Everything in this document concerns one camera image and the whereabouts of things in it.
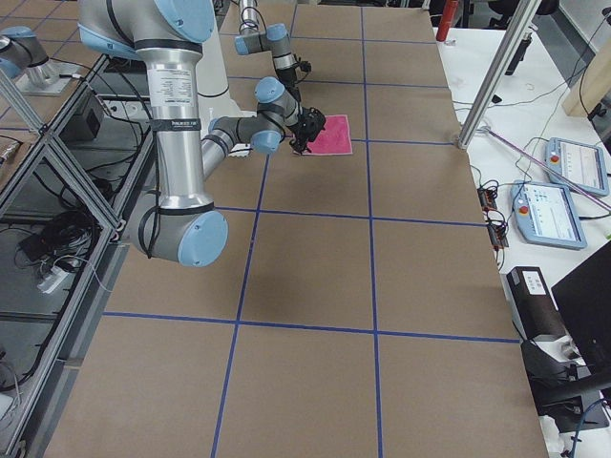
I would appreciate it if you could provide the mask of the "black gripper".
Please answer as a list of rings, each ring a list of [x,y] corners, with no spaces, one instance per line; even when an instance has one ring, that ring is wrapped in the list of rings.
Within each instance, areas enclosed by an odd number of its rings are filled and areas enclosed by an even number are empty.
[[[301,93],[298,87],[298,77],[295,67],[276,69],[277,79],[284,85],[285,89],[295,98],[300,99]]]
[[[317,137],[317,122],[312,119],[299,121],[291,127],[293,138],[289,141],[293,151],[308,151],[308,144]]]

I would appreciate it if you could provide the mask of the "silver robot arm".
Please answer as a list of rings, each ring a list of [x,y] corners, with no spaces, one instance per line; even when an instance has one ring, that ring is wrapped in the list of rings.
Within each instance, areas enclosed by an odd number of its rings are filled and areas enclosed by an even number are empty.
[[[302,154],[325,127],[319,110],[302,105],[295,75],[302,62],[285,25],[259,31],[253,21],[242,24],[236,51],[269,52],[275,72],[256,86],[254,115],[213,119],[205,118],[198,91],[203,46],[216,28],[210,2],[83,1],[78,27],[89,48],[146,66],[156,188],[137,201],[132,243],[150,258],[211,264],[227,242],[228,224],[205,191],[206,179],[240,144],[271,155],[287,142]]]
[[[297,71],[308,73],[311,68],[293,52],[285,24],[267,26],[257,1],[238,1],[237,4],[240,14],[239,35],[234,39],[237,54],[270,52],[277,79],[300,102]]]

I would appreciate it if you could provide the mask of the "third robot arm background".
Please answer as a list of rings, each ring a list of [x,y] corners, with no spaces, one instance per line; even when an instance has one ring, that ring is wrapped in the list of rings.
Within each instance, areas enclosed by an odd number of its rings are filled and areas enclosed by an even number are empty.
[[[10,79],[24,74],[37,89],[57,83],[60,70],[55,65],[37,35],[26,26],[1,30],[1,70]]]

